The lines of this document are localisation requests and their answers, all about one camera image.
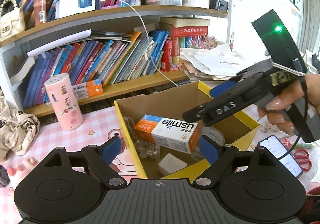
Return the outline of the white orange usmile box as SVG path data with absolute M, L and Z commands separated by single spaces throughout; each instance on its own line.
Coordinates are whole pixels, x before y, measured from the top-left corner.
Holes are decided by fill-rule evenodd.
M 148 114 L 144 115 L 133 129 L 144 141 L 187 154 L 193 152 L 200 138 L 197 123 Z

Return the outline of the pink cylindrical tissue tube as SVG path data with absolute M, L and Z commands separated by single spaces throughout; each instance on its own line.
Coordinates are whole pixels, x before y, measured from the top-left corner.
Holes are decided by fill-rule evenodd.
M 83 123 L 83 116 L 73 93 L 67 73 L 57 74 L 44 83 L 49 101 L 55 115 L 65 131 L 78 128 Z

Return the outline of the pearl bead hair accessory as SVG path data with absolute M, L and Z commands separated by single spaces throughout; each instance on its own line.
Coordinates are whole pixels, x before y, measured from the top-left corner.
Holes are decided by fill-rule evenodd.
M 135 126 L 135 122 L 132 118 L 123 117 L 123 119 L 140 158 L 151 158 L 159 161 L 160 146 L 158 144 L 142 140 L 141 137 L 139 137 L 133 129 L 133 127 Z

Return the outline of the usmile box on shelf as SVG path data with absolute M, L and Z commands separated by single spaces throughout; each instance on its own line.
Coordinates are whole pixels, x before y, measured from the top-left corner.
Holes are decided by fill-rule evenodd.
M 72 89 L 77 100 L 96 97 L 104 92 L 99 79 L 74 85 Z

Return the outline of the red scissors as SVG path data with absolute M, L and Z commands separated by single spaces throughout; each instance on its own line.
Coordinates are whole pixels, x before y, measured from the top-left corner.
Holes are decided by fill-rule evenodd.
M 306 149 L 296 150 L 293 154 L 293 157 L 303 171 L 307 172 L 312 168 L 310 154 Z

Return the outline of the black smartphone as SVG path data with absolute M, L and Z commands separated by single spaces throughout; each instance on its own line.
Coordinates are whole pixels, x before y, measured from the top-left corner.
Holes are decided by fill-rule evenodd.
M 280 159 L 286 152 L 287 149 L 275 136 L 271 135 L 258 143 L 259 146 L 265 147 L 269 152 L 272 153 L 279 161 L 296 177 L 299 178 L 303 174 L 302 168 L 295 161 L 291 154 L 287 154 L 284 158 Z

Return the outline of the beige canvas bag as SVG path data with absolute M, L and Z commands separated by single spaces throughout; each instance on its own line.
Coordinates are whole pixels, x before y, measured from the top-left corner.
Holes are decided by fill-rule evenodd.
M 17 156 L 25 155 L 40 131 L 40 122 L 33 114 L 11 108 L 1 96 L 1 162 L 12 151 Z

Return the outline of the yellow cardboard box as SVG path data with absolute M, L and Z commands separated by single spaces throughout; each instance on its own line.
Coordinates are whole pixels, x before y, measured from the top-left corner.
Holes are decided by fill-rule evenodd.
M 198 145 L 203 123 L 187 123 L 182 118 L 184 112 L 211 100 L 209 90 L 208 85 L 199 81 L 156 94 L 115 101 L 121 133 L 139 178 L 187 178 L 193 181 L 209 167 L 205 159 L 197 162 L 191 156 Z M 135 138 L 159 144 L 159 155 L 154 159 L 143 156 L 134 145 Z M 158 164 L 167 154 L 187 166 L 173 174 L 161 173 Z

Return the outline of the red thick dictionaries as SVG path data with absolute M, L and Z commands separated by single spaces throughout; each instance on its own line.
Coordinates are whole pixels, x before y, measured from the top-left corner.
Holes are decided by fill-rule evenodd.
M 202 18 L 161 17 L 159 28 L 169 33 L 172 42 L 172 64 L 180 63 L 180 49 L 190 48 L 208 33 L 210 20 Z

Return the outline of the pink plush paw toy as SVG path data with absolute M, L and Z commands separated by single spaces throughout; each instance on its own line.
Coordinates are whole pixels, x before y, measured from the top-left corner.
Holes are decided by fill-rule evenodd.
M 23 158 L 22 163 L 13 167 L 10 166 L 7 168 L 7 172 L 9 176 L 19 175 L 21 177 L 24 177 L 29 174 L 29 172 L 32 171 L 33 168 L 35 168 L 36 165 L 38 165 L 39 161 L 36 160 L 34 157 L 26 157 Z

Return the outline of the wooden bookshelf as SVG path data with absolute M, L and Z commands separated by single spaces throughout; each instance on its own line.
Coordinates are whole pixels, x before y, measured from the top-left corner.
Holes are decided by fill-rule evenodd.
M 114 7 L 57 19 L 1 42 L 1 90 L 8 105 L 51 114 L 45 83 L 66 76 L 79 104 L 186 79 L 172 68 L 178 39 L 203 36 L 227 11 L 154 5 Z

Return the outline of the white quilted handbag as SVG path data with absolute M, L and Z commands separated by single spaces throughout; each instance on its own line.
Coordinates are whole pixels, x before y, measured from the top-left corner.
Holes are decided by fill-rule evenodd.
M 6 5 L 12 5 L 13 10 L 2 15 Z M 1 42 L 25 31 L 25 20 L 23 9 L 19 7 L 16 0 L 3 0 L 1 3 Z

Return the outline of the pink pump bottle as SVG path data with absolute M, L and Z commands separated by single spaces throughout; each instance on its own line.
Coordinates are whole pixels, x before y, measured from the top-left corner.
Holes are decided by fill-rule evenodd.
M 47 21 L 47 8 L 46 0 L 34 0 L 34 22 L 35 26 L 46 23 Z

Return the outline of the white foam block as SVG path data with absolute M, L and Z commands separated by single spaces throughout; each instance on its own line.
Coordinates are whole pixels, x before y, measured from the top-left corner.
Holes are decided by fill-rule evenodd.
M 164 158 L 158 163 L 158 171 L 163 175 L 167 176 L 173 174 L 181 169 L 184 169 L 188 164 L 173 154 L 168 153 Z

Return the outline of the clear packing tape roll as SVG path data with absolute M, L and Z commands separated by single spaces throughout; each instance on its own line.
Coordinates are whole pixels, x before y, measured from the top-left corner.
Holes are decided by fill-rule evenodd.
M 223 133 L 214 127 L 201 126 L 200 127 L 200 135 L 201 136 L 205 135 L 205 136 L 209 137 L 210 139 L 215 141 L 220 146 L 223 146 L 225 144 L 225 137 L 224 137 Z

